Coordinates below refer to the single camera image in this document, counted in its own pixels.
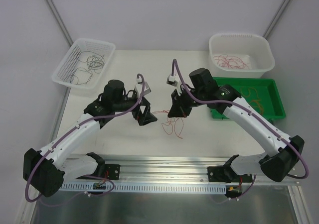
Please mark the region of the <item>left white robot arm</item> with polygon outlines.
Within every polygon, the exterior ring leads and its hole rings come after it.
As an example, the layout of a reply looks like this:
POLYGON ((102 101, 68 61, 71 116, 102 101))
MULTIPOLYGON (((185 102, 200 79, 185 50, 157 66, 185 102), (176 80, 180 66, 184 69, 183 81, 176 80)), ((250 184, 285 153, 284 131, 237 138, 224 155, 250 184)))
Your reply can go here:
POLYGON ((29 187, 34 187, 41 196, 51 197, 66 181, 85 175, 101 178, 105 173, 105 161, 99 155, 90 152, 71 161, 68 157, 112 119, 131 113, 140 126, 157 120, 145 98, 149 87, 141 74, 137 76, 132 96, 128 97, 127 93, 122 81, 110 80, 64 135, 40 150, 31 148, 25 153, 23 178, 27 182, 25 198, 28 202, 37 201, 29 197, 29 187))

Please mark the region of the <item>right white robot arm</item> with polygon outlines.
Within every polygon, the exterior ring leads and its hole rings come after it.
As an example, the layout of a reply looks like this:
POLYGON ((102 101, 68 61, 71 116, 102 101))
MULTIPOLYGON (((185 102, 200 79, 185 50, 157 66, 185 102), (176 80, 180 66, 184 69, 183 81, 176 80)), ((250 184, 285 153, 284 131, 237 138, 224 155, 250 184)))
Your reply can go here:
POLYGON ((207 105, 241 126, 263 148, 264 153, 233 155, 214 176, 221 182, 231 183, 245 174, 264 174, 275 182, 288 177, 301 160, 304 140, 276 129, 256 112, 246 99, 231 85, 218 85, 211 73, 199 68, 189 74, 193 88, 184 84, 177 75, 169 75, 167 84, 175 86, 171 94, 172 106, 168 117, 188 117, 192 108, 207 105))

